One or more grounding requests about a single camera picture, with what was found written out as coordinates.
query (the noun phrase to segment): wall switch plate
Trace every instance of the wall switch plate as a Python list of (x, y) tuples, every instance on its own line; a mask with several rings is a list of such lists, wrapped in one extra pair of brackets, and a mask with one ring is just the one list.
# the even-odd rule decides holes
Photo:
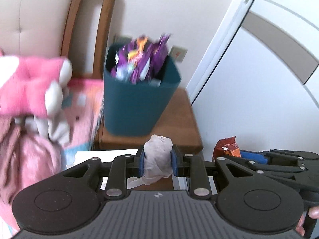
[(131, 41), (132, 41), (132, 37), (130, 36), (114, 35), (114, 39), (113, 39), (114, 43), (122, 43), (122, 44), (128, 44)]
[(176, 62), (182, 62), (184, 60), (184, 57), (186, 56), (186, 53), (187, 49), (173, 46), (169, 55)]

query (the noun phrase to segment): wooden headboard frame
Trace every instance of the wooden headboard frame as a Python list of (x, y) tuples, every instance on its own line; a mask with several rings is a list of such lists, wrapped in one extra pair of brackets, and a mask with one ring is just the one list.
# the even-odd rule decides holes
[[(82, 0), (72, 0), (62, 41), (61, 56), (68, 56), (72, 32)], [(111, 23), (115, 0), (103, 0), (101, 14), (98, 22), (98, 30), (95, 41), (94, 62), (92, 74), (79, 73), (74, 71), (72, 77), (102, 79), (104, 69), (104, 58), (106, 53), (106, 42)]]

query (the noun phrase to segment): human hand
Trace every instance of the human hand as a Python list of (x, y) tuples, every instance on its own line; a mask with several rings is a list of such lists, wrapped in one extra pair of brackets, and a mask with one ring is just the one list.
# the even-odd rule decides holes
[[(319, 219), (319, 206), (311, 207), (308, 211), (308, 215), (310, 218)], [(305, 230), (303, 228), (303, 223), (305, 222), (305, 218), (306, 216), (302, 215), (296, 227), (297, 233), (300, 234), (301, 236), (304, 236), (305, 234)]]

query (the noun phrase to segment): pink blanket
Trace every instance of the pink blanket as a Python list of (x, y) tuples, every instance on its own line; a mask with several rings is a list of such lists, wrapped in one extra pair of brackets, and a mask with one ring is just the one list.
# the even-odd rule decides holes
[(11, 211), (14, 196), (23, 188), (61, 170), (57, 147), (39, 135), (28, 134), (10, 117), (0, 117), (0, 215), (19, 227)]

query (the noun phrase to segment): gray decorative stripe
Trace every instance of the gray decorative stripe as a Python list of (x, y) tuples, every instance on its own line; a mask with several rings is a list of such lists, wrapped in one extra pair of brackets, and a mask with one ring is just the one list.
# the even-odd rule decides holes
[(307, 20), (306, 18), (302, 17), (300, 14), (294, 12), (293, 10), (281, 5), (280, 3), (274, 2), (273, 0), (264, 0), (264, 1), (272, 3), (273, 5), (276, 5), (276, 6), (280, 7), (280, 8), (282, 8), (282, 9), (292, 13), (293, 15), (297, 16), (299, 19), (303, 20), (304, 22), (308, 23), (309, 25), (311, 25), (312, 27), (314, 27), (316, 30), (319, 31), (319, 27), (317, 27), (314, 23), (312, 23), (311, 21)]
[(304, 84), (318, 65), (318, 60), (293, 37), (261, 16), (248, 12), (242, 27), (269, 47)]

